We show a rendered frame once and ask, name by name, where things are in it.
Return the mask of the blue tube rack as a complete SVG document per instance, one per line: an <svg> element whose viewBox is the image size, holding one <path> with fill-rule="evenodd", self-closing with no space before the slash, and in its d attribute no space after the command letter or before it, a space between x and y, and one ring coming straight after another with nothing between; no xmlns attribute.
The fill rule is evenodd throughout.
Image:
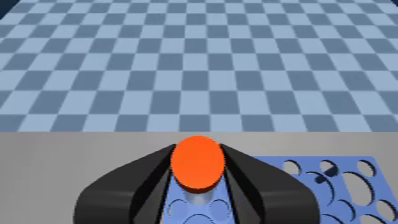
<svg viewBox="0 0 398 224"><path fill-rule="evenodd" d="M255 156L309 187L319 224L398 224L398 199L369 156ZM170 180L159 224L243 224L227 181L191 195Z"/></svg>

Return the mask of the orange-capped centrifuge tube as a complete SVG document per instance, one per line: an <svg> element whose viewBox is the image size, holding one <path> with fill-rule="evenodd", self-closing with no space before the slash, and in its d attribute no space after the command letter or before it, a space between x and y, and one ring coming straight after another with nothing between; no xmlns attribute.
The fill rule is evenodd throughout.
<svg viewBox="0 0 398 224"><path fill-rule="evenodd" d="M186 201L204 205L222 179L225 158L220 146L206 136L190 136L175 144L170 154L170 171L184 190Z"/></svg>

